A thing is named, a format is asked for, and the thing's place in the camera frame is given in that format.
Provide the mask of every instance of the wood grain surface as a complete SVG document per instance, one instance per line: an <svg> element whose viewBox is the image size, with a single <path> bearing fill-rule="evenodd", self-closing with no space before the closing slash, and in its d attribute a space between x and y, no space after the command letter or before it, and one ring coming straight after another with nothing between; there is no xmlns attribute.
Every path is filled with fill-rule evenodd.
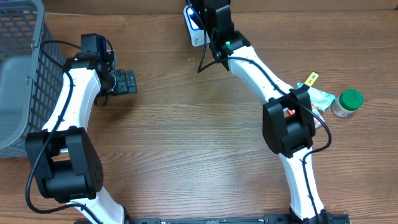
<svg viewBox="0 0 398 224"><path fill-rule="evenodd" d="M180 14L185 0L43 0L46 12L113 14ZM398 0L232 0L233 12L393 10Z"/></svg>
<svg viewBox="0 0 398 224"><path fill-rule="evenodd" d="M244 13L233 20L287 83L317 71L316 88L363 93L354 116L323 114L333 143L314 156L318 191L328 211L348 213L352 223L398 223L398 12ZM104 186L133 217L289 211L282 164L262 138L261 105L221 65L195 72L201 49L190 45L181 15L50 17L47 24L56 39L76 44L80 34L106 36L118 67L136 73L138 94L94 106L88 127ZM324 130L314 141L326 143ZM31 212L24 200L29 170L27 158L0 160L0 223L83 218L74 209ZM40 208L57 206L35 183L32 199Z"/></svg>

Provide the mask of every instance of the black cable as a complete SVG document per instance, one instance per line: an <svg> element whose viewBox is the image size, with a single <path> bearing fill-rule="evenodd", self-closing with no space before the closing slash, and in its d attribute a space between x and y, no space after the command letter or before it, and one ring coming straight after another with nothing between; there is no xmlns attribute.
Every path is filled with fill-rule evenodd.
<svg viewBox="0 0 398 224"><path fill-rule="evenodd" d="M60 63L58 63L56 60L54 60L51 56L49 56L44 50L44 45L45 44L49 44L49 43L67 44L67 45L70 45L72 47L76 47L76 48L80 49L80 47L75 45L75 44L71 44L71 43L68 43L68 42L65 42L65 41L60 41L60 40L46 40L46 41L43 41L41 43L40 50L43 53L43 55L45 55L50 61L52 61L56 66L60 67L61 69L62 69L62 65ZM41 210L41 209L36 208L33 205L32 201L30 199L30 186L32 185L32 181L33 181L33 177L34 177L36 168L37 168L37 166L39 164L39 161L42 158L46 148L49 146L49 144L50 144L55 132L59 128L59 126L60 126L60 124L62 122L62 119L63 119L63 117L64 117L64 115L65 115L65 113L67 111L70 99L72 97L72 92L73 92L73 87L74 87L73 78L72 78L72 76L70 75L69 72L65 72L65 73L67 74L67 76L69 78L69 82L70 82L70 86L69 86L70 88L69 88L69 93L68 93L68 96L67 96L67 100L66 100L66 102L65 102L65 104L64 104L64 106L63 106L63 108L61 110L60 116L58 117L58 120L55 123L55 126L54 126L53 130L51 131L51 133L49 134L48 138L44 142L43 148L40 151L39 156L37 157L37 159L35 161L35 164L32 167L32 170L30 171L29 178L28 178L27 183L26 183L26 189L25 189L26 204L33 212L36 212L36 213L39 213L39 214L48 214L48 213L58 212L58 211L66 209L66 208L79 207L79 208L81 208L81 210L84 210L85 212L87 212L96 223L101 224L102 222L95 216L95 214L90 209L88 209L86 207L86 205L83 205L83 204L80 204L80 203L71 203L69 205L64 205L64 206L61 206L61 207L58 207L58 208L52 208L52 209L49 209L49 210Z"/></svg>
<svg viewBox="0 0 398 224"><path fill-rule="evenodd" d="M202 25L202 27L203 27L203 32L205 33L205 40L206 40L206 29L205 29L205 25L204 25L203 21L200 19L200 17L198 17L198 18L199 18L199 21L200 21L200 23L201 23L201 25ZM214 33L215 33L215 28L211 31L211 37L210 37L210 44L211 44L212 48L214 48L214 42L213 42L213 35L214 35ZM205 49L206 49L206 41L205 41L204 48L203 48L202 59L205 57ZM281 89L279 88L278 85L276 85L276 84L274 83L274 81L270 78L270 76L268 75L268 73L267 73L258 63L256 63L255 61L253 61L253 60L251 60L251 59L248 59L248 58L242 58L242 57L228 57L228 58L222 58L222 59L215 60L214 62L211 62L211 63L205 65L203 68L201 67L202 64L199 64L198 73L202 72L204 69L206 69L206 68L208 68L208 67L210 67L210 66L212 66L212 65L214 65L214 64L216 64L216 63L227 62L228 60L242 60L242 61L246 61L246 62L249 62L249 63L255 65L255 66L264 74L264 76L268 79L268 81L269 81L269 82L271 83L271 85L275 88L275 90L277 90L280 94L282 94L282 95L284 95L284 96L288 96L288 94L286 94L283 90L281 90ZM325 131L326 131L326 133L327 133L327 135L328 135L328 142L326 143L325 146L323 146L323 147L321 147L321 148L319 148L319 149L313 150L313 151L311 151L311 152L306 153L306 155L304 155L304 156L303 156L303 159L302 159L303 172L304 172L304 179L305 179L305 184L307 185L308 197L309 197L310 200L311 200L312 207L313 207L313 209L314 209L315 216L316 216L317 222L318 222L318 215L317 215L317 214L318 214L318 210L317 210L317 207L316 207L316 205L315 205L315 201L314 201L313 196L312 196L312 193L311 193L310 183L309 183L309 181L308 181L307 170L306 170L306 167L305 167L305 165L307 164L307 162L306 162L305 160L307 159L307 157L308 157L309 155L327 149L327 148L331 145L332 136L331 136L331 132L330 132L329 127L326 125L326 123L325 123L319 116L317 116L312 110L308 109L306 106L304 106L303 104L301 104L300 102L298 102L296 99L293 99L293 98L291 98L291 99L292 99L292 101L293 101L297 106L300 106L301 108L305 109L305 110L308 111L315 119L317 119L317 120L321 123L321 125L323 126L323 128L325 128Z"/></svg>
<svg viewBox="0 0 398 224"><path fill-rule="evenodd" d="M111 42L107 38L105 38L105 41L109 44L109 47L111 48L111 51L113 52L113 47L112 47Z"/></svg>

